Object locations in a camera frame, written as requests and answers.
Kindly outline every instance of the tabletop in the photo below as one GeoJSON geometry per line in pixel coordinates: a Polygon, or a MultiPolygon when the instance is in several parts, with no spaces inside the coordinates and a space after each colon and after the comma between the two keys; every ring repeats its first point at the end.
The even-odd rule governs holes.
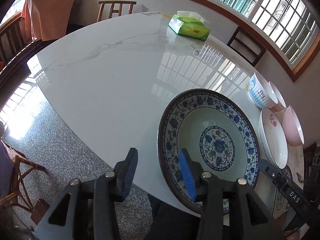
{"type": "MultiPolygon", "coordinates": [[[[261,109],[246,90],[256,70],[214,32],[205,42],[179,36],[169,21],[147,12],[89,25],[39,52],[39,66],[31,72],[62,120],[98,157],[114,167],[130,147],[137,148],[134,184],[194,214],[162,175],[157,150],[161,116],[176,95],[207,88],[233,100],[258,135],[261,109]]],[[[260,155],[265,158],[262,148],[260,155]]],[[[288,165],[302,187],[297,180],[297,172],[303,177],[302,147],[289,147],[288,165]]],[[[255,190],[271,211],[276,188],[262,173],[255,190]]]]}

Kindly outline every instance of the white wall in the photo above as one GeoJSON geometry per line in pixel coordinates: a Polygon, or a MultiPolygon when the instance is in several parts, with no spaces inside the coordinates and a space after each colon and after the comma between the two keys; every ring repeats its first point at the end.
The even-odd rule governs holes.
{"type": "MultiPolygon", "coordinates": [[[[71,22],[81,25],[89,25],[97,21],[100,0],[80,0],[81,4],[78,9],[72,12],[71,22]]],[[[137,1],[133,7],[133,13],[146,10],[160,11],[164,14],[173,15],[178,10],[196,11],[210,22],[206,26],[211,29],[211,34],[219,40],[227,43],[235,32],[237,25],[218,14],[217,12],[202,6],[190,0],[131,0],[137,1]]],[[[102,19],[106,19],[109,13],[109,6],[105,6],[102,19]]],[[[124,6],[123,14],[127,13],[127,7],[124,6]]]]}
{"type": "Polygon", "coordinates": [[[295,110],[307,147],[320,138],[320,53],[308,69],[293,83],[276,59],[266,52],[256,69],[273,82],[287,106],[295,110]]]}

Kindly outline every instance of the terrazzo floor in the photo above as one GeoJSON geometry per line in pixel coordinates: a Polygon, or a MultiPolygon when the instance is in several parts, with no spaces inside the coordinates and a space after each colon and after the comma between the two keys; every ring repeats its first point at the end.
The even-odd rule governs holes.
{"type": "MultiPolygon", "coordinates": [[[[87,181],[110,170],[66,126],[32,74],[12,94],[0,112],[0,121],[6,128],[2,140],[48,171],[32,171],[24,179],[33,204],[39,198],[52,204],[72,178],[87,181]]],[[[16,207],[14,211],[28,227],[36,226],[30,213],[16,207]]],[[[116,215],[121,239],[143,239],[152,223],[147,193],[132,185],[127,199],[116,203],[116,215]]]]}

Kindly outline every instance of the tissue pack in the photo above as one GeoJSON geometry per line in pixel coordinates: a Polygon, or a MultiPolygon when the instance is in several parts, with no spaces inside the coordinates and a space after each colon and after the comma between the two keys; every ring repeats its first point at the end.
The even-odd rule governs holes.
{"type": "Polygon", "coordinates": [[[178,11],[173,15],[169,26],[175,33],[205,41],[210,30],[204,26],[206,20],[196,12],[178,11]]]}

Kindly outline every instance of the orange cloth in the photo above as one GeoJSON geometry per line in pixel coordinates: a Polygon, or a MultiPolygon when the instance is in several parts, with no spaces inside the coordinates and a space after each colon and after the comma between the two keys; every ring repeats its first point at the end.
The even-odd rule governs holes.
{"type": "Polygon", "coordinates": [[[49,41],[66,35],[74,0],[26,0],[21,17],[25,18],[28,41],[49,41]]]}

